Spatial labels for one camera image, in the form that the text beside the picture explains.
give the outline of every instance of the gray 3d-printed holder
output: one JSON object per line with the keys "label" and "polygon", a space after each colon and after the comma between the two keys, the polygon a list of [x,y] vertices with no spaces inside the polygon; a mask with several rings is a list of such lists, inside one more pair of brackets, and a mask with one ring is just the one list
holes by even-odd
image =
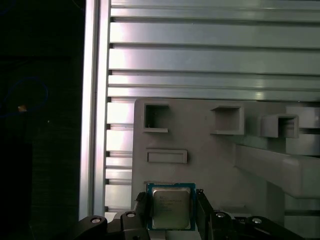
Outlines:
{"label": "gray 3d-printed holder", "polygon": [[[259,137],[266,126],[262,117],[278,126],[275,132],[264,128],[266,137]],[[279,122],[284,117],[289,117],[289,128]],[[244,205],[253,215],[283,223],[284,192],[320,198],[319,159],[285,154],[286,137],[296,137],[297,121],[297,116],[286,115],[285,103],[138,99],[132,206],[148,182],[191,182],[204,189],[215,208]],[[270,137],[274,133],[280,138]]]}

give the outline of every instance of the rectangular slot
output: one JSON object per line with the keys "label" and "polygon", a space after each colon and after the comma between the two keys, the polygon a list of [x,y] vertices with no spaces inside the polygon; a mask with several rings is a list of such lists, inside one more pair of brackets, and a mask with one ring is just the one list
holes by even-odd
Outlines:
{"label": "rectangular slot", "polygon": [[147,149],[149,163],[186,164],[186,150]]}
{"label": "rectangular slot", "polygon": [[149,133],[167,133],[169,116],[167,104],[145,104],[143,131]]}
{"label": "rectangular slot", "polygon": [[291,139],[295,137],[295,117],[279,117],[278,137]]}
{"label": "rectangular slot", "polygon": [[293,114],[274,114],[260,118],[260,135],[265,138],[298,138],[299,118]]}
{"label": "rectangular slot", "polygon": [[241,106],[218,106],[213,110],[214,125],[212,134],[243,135],[244,109]]}

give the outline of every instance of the square slot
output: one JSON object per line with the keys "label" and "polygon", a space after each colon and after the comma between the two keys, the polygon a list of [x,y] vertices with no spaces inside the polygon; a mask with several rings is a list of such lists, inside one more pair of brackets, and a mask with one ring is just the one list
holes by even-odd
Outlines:
{"label": "square slot", "polygon": [[279,117],[278,118],[278,137],[279,138],[296,138],[295,131],[296,117]]}
{"label": "square slot", "polygon": [[144,106],[143,131],[150,133],[167,133],[170,120],[169,105],[146,104]]}
{"label": "square slot", "polygon": [[260,136],[265,138],[298,138],[299,117],[293,114],[274,114],[262,116]]}
{"label": "square slot", "polygon": [[241,106],[218,106],[212,111],[214,114],[213,134],[244,134],[244,111]]}

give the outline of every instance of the metal frame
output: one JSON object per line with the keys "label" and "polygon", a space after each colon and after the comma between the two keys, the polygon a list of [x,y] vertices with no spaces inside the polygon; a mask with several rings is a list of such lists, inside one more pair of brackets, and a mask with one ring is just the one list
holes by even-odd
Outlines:
{"label": "metal frame", "polygon": [[93,213],[105,214],[105,175],[106,175],[106,135],[107,135],[107,92],[108,92],[108,59],[109,59],[109,27],[110,0],[100,1],[99,42],[97,68],[97,111],[94,158],[94,205]]}
{"label": "metal frame", "polygon": [[[319,11],[319,2],[302,0],[87,0],[79,218],[93,213],[103,216],[105,206],[106,216],[112,218],[116,210],[129,207],[136,98],[212,99],[214,96],[215,99],[319,101],[320,72],[316,63],[320,58],[316,52],[320,49],[320,34],[316,34],[313,24],[320,22]],[[250,24],[228,25],[234,20]],[[210,37],[216,37],[216,42],[202,42],[206,38],[190,34],[195,28],[188,23],[193,21]],[[223,26],[218,24],[223,21],[228,22]],[[264,26],[271,22],[270,26],[279,24],[279,27]],[[298,32],[286,27],[287,23],[293,26],[297,22],[305,23],[295,26]],[[149,31],[160,37],[146,34]],[[280,41],[274,37],[283,33],[292,36],[291,40]],[[110,55],[109,44],[113,46]],[[226,50],[231,47],[230,51],[220,48],[221,44],[227,44]],[[261,51],[251,51],[246,55],[249,58],[242,60],[251,47]],[[197,53],[198,49],[206,48],[209,53]],[[220,65],[215,72],[213,54],[222,60],[228,58],[223,64],[217,62]],[[195,56],[199,60],[204,58],[203,64],[195,65]],[[186,65],[185,59],[192,62]],[[257,59],[261,59],[261,65],[257,65]],[[176,63],[181,71],[171,68]],[[241,64],[246,68],[233,67]],[[222,67],[225,72],[217,72]],[[317,143],[317,139],[308,143]],[[309,146],[312,153],[315,146]],[[299,151],[306,153],[309,151],[305,147]]]}
{"label": "metal frame", "polygon": [[98,0],[87,0],[85,6],[83,57],[81,162],[79,219],[93,214],[93,164],[96,119],[96,56],[98,37]]}

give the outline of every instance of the gray plastic bar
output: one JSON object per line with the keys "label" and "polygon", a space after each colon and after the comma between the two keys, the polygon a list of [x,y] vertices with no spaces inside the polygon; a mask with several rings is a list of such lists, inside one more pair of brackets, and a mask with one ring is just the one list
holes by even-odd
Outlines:
{"label": "gray plastic bar", "polygon": [[320,199],[320,160],[234,145],[236,167],[264,178],[297,199]]}

